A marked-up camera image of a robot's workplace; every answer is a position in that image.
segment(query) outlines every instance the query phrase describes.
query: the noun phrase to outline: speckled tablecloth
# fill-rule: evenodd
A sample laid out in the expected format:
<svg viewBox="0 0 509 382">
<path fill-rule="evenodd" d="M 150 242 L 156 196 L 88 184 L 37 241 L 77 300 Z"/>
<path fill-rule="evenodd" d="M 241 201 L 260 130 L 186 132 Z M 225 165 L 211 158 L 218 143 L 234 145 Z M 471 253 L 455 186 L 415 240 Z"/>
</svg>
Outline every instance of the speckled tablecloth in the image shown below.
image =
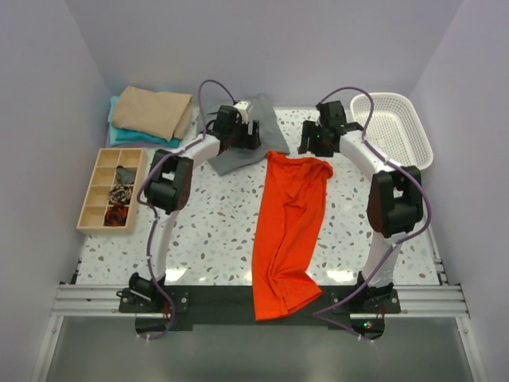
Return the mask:
<svg viewBox="0 0 509 382">
<path fill-rule="evenodd" d="M 302 121 L 315 119 L 317 112 L 277 110 L 276 114 L 290 157 L 298 157 Z M 149 158 L 153 152 L 147 149 Z M 308 273 L 321 285 L 355 284 L 371 242 L 366 216 L 370 182 L 340 154 L 325 160 L 334 168 L 334 176 L 328 181 L 325 218 Z M 251 284 L 251 254 L 265 175 L 266 160 L 223 177 L 208 163 L 195 170 L 191 197 L 169 245 L 166 283 Z M 126 285 L 133 272 L 146 267 L 151 219 L 149 209 L 140 206 L 133 235 L 87 236 L 76 283 Z M 438 284 L 429 235 L 403 244 L 394 283 Z"/>
</svg>

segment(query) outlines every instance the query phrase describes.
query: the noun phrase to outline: red pants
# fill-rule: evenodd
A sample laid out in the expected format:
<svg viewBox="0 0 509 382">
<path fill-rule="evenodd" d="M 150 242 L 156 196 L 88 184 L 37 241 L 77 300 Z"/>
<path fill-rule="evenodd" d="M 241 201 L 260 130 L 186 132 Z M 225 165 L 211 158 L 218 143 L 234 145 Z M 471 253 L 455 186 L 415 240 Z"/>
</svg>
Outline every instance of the red pants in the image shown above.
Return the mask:
<svg viewBox="0 0 509 382">
<path fill-rule="evenodd" d="M 325 213 L 332 167 L 316 158 L 288 159 L 270 151 L 254 238 L 256 320 L 285 317 L 321 294 L 305 273 Z"/>
</svg>

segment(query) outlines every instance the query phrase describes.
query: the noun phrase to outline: brown towel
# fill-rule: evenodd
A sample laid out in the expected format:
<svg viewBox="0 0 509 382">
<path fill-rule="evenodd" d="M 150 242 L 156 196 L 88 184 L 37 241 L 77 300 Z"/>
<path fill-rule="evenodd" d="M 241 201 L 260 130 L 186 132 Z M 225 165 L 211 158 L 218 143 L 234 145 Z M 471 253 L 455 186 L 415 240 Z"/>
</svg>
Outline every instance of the brown towel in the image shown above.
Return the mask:
<svg viewBox="0 0 509 382">
<path fill-rule="evenodd" d="M 191 123 L 192 95 L 151 92 L 128 86 L 113 110 L 111 123 L 159 138 L 183 139 Z"/>
</svg>

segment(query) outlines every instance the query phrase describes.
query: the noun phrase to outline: wooden box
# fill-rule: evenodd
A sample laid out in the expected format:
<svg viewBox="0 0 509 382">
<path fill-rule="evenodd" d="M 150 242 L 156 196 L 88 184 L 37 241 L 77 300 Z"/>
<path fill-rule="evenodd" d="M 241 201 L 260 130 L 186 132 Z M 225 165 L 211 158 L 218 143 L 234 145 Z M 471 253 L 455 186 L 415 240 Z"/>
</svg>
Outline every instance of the wooden box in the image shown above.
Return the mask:
<svg viewBox="0 0 509 382">
<path fill-rule="evenodd" d="M 104 224 L 104 216 L 112 207 L 108 193 L 117 185 L 116 168 L 123 166 L 136 172 L 132 185 L 126 225 L 110 227 Z M 101 149 L 95 160 L 94 172 L 88 185 L 87 196 L 78 220 L 78 230 L 88 235 L 131 234 L 138 211 L 136 194 L 145 179 L 146 154 L 143 149 Z"/>
</svg>

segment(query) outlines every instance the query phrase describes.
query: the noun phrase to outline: plastic basket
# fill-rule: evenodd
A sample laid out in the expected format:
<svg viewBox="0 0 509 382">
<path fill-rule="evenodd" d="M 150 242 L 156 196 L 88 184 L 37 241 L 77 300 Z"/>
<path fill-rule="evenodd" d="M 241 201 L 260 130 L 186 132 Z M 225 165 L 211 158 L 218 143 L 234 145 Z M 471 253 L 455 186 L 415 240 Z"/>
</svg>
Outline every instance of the plastic basket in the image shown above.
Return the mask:
<svg viewBox="0 0 509 382">
<path fill-rule="evenodd" d="M 370 93 L 375 101 L 367 139 L 389 158 L 404 166 L 426 169 L 433 162 L 433 151 L 414 105 L 396 93 Z M 370 109 L 365 95 L 350 102 L 353 119 L 364 125 Z"/>
</svg>

